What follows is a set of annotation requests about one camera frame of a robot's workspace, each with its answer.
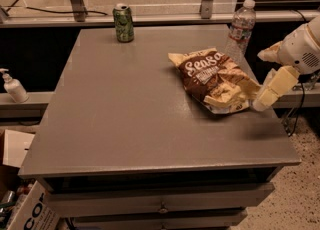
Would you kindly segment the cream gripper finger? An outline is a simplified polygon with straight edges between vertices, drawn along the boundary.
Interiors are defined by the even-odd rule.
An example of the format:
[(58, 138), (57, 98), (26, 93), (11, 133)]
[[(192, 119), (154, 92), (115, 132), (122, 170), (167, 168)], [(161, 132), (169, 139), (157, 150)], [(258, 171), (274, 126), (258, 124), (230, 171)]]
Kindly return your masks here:
[(253, 100), (252, 107), (256, 111), (268, 109), (298, 83), (299, 76), (300, 73), (292, 66), (271, 69)]
[(278, 64), (281, 64), (282, 61), (280, 59), (280, 49), (281, 49), (281, 45), (282, 45), (282, 42), (279, 41), (273, 45), (271, 45), (270, 47), (264, 49), (264, 50), (261, 50), (257, 56), (262, 60), (262, 61), (265, 61), (265, 62), (275, 62), (275, 63), (278, 63)]

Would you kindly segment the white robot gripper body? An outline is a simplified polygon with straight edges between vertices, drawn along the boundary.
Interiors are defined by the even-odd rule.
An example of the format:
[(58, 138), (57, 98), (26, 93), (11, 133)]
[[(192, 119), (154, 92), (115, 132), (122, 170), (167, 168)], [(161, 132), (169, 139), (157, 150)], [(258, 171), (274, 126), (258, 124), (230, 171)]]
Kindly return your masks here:
[(302, 75), (320, 69), (320, 24), (306, 23), (291, 32), (282, 41), (282, 65), (295, 67)]

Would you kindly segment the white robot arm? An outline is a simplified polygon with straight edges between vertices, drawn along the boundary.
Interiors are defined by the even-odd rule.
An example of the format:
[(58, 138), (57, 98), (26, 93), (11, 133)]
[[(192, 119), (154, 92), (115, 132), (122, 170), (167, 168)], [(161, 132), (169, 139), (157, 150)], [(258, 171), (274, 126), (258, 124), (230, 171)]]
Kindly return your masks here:
[(320, 69), (320, 16), (302, 24), (267, 49), (258, 53), (262, 61), (276, 62), (278, 70), (270, 70), (252, 102), (256, 111), (271, 107), (298, 83), (300, 75)]

